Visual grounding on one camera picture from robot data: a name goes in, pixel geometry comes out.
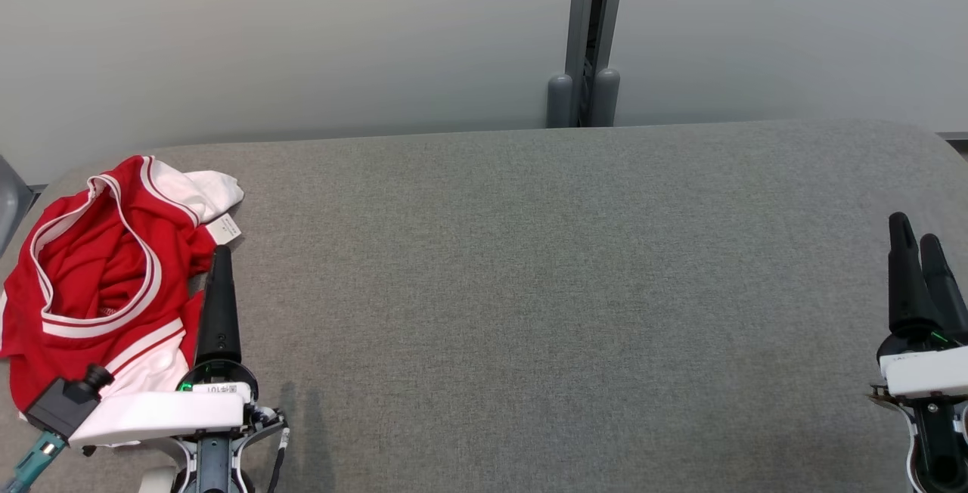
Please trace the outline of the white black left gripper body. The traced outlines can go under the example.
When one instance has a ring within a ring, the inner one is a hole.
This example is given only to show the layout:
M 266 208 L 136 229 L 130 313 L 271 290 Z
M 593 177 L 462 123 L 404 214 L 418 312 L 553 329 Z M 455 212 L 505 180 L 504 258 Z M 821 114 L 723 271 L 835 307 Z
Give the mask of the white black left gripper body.
M 68 438 L 70 445 L 124 445 L 241 429 L 257 403 L 259 383 L 244 365 L 216 359 L 194 366 L 176 391 L 104 398 Z

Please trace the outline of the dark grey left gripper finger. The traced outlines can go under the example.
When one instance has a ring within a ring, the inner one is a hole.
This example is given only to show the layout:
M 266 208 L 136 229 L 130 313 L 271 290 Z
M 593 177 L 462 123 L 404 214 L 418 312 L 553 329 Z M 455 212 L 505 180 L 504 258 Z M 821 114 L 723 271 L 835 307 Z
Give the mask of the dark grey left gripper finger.
M 228 245 L 214 249 L 198 317 L 194 364 L 211 360 L 242 362 L 232 254 Z

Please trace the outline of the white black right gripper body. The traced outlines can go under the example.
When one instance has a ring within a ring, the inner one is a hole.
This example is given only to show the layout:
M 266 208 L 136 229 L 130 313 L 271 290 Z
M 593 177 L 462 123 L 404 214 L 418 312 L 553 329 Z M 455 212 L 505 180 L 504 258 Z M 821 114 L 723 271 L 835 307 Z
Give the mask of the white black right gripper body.
M 939 349 L 913 349 L 908 341 L 889 336 L 876 352 L 886 392 L 895 398 L 933 396 L 964 397 L 967 394 L 966 345 L 940 333 L 926 339 Z

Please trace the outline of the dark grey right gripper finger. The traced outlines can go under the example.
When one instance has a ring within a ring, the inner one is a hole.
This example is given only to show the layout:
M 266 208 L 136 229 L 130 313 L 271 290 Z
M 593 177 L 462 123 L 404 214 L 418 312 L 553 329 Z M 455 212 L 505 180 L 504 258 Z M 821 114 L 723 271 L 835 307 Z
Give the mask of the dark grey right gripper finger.
M 965 343 L 967 308 L 961 290 L 954 279 L 941 241 L 934 234 L 920 239 L 922 276 L 931 302 L 935 307 L 937 327 L 920 338 L 921 343 Z
M 902 339 L 940 330 L 938 312 L 924 282 L 920 248 L 903 212 L 889 215 L 889 331 Z

